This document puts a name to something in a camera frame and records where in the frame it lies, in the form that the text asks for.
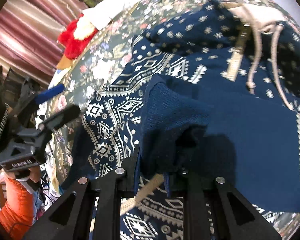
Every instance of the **blue handle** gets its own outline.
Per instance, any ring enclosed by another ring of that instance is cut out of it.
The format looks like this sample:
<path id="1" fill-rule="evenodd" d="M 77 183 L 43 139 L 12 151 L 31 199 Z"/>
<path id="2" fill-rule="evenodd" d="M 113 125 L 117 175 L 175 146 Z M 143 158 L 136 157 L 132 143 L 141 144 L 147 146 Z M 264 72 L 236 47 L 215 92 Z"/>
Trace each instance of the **blue handle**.
<path id="1" fill-rule="evenodd" d="M 36 98 L 34 99 L 34 101 L 38 105 L 42 104 L 42 103 L 48 101 L 49 99 L 53 98 L 54 96 L 62 93 L 63 90 L 65 90 L 65 86 L 63 84 L 58 84 L 55 87 L 48 89 L 48 90 L 40 93 L 39 95 L 37 95 Z"/>

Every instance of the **orange jacket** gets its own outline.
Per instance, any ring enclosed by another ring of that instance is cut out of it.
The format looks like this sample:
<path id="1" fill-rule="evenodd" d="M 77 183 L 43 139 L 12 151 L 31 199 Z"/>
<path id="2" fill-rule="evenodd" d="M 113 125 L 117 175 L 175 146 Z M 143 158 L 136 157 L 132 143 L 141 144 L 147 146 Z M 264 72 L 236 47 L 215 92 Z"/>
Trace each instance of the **orange jacket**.
<path id="1" fill-rule="evenodd" d="M 18 181 L 6 179 L 7 202 L 0 211 L 0 223 L 13 240 L 20 240 L 33 223 L 33 195 Z"/>

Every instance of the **red plush toy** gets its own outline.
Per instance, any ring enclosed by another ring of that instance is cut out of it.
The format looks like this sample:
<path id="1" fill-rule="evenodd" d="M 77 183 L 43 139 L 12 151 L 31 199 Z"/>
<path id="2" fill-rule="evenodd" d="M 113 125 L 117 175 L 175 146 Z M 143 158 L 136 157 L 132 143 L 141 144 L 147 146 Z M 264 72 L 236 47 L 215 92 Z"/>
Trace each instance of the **red plush toy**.
<path id="1" fill-rule="evenodd" d="M 62 32 L 58 41 L 66 48 L 64 55 L 68 59 L 79 57 L 98 30 L 81 14 L 79 19 L 71 22 Z"/>

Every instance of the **pink curtain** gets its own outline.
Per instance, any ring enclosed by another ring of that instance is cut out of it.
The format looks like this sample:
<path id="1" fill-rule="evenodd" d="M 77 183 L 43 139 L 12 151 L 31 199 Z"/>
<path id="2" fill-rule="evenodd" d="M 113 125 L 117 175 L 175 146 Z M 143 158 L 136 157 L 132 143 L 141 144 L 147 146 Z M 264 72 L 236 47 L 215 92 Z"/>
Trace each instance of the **pink curtain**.
<path id="1" fill-rule="evenodd" d="M 62 57 L 56 41 L 85 9 L 78 0 L 8 0 L 0 11 L 0 65 L 44 87 Z"/>

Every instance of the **red fuzzy object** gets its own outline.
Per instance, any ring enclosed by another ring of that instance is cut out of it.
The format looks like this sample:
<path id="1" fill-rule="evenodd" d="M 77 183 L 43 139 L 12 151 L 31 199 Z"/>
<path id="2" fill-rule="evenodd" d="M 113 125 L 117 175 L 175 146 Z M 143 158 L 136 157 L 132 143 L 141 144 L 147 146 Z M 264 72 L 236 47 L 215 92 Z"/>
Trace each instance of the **red fuzzy object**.
<path id="1" fill-rule="evenodd" d="M 77 20 L 69 23 L 66 31 L 62 32 L 58 37 L 58 41 L 66 48 L 64 55 L 68 59 L 76 59 L 77 57 L 79 57 L 86 46 L 89 44 L 91 39 L 94 37 L 94 35 L 96 35 L 96 33 L 98 32 L 98 30 L 95 28 L 94 32 L 83 41 L 76 40 L 73 37 L 73 33 L 77 28 L 77 22 L 82 16 L 83 14 L 81 14 Z"/>

